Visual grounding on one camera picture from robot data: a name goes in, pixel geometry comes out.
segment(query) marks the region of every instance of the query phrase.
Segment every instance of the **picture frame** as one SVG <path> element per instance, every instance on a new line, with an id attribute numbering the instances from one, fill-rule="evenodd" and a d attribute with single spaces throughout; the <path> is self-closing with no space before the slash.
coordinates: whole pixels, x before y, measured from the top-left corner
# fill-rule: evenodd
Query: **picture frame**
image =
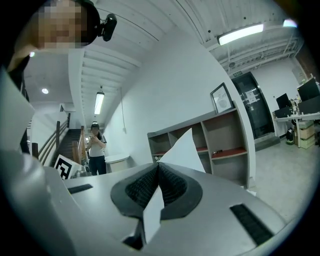
<path id="1" fill-rule="evenodd" d="M 218 114 L 234 108 L 234 104 L 224 82 L 214 89 L 210 95 Z"/>

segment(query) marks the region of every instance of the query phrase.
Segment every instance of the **camera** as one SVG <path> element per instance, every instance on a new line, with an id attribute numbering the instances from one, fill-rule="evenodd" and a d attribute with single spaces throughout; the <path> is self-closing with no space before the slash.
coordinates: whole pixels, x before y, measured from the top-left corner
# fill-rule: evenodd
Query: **camera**
<path id="1" fill-rule="evenodd" d="M 102 37 L 105 42 L 108 42 L 116 28 L 117 17 L 113 13 L 107 15 L 103 23 L 98 28 L 98 37 Z"/>

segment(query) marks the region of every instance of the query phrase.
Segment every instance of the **white table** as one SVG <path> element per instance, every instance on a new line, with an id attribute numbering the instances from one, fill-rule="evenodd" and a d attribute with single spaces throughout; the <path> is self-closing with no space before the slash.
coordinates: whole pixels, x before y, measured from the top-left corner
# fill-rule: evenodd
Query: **white table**
<path id="1" fill-rule="evenodd" d="M 312 113 L 312 114 L 293 114 L 291 116 L 282 117 L 282 118 L 273 118 L 275 122 L 288 122 L 290 120 L 295 120 L 296 122 L 296 131 L 298 135 L 298 148 L 301 147 L 300 141 L 300 125 L 299 121 L 307 121 L 307 120 L 319 120 L 320 119 L 320 112 Z"/>

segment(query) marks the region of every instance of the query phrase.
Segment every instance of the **cardboard box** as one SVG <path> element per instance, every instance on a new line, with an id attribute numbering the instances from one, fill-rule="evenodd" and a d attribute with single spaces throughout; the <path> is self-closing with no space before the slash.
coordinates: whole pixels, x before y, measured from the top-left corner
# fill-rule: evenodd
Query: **cardboard box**
<path id="1" fill-rule="evenodd" d="M 308 139 L 312 135 L 315 134 L 315 125 L 312 123 L 308 128 L 302 128 L 300 129 L 300 137 L 301 139 Z"/>

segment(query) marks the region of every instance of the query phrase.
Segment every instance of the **black door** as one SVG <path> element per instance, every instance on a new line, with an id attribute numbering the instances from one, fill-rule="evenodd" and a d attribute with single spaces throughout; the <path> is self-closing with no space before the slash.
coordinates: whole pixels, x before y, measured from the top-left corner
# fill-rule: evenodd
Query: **black door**
<path id="1" fill-rule="evenodd" d="M 232 81 L 248 113 L 254 138 L 273 133 L 275 129 L 268 105 L 251 72 Z"/>

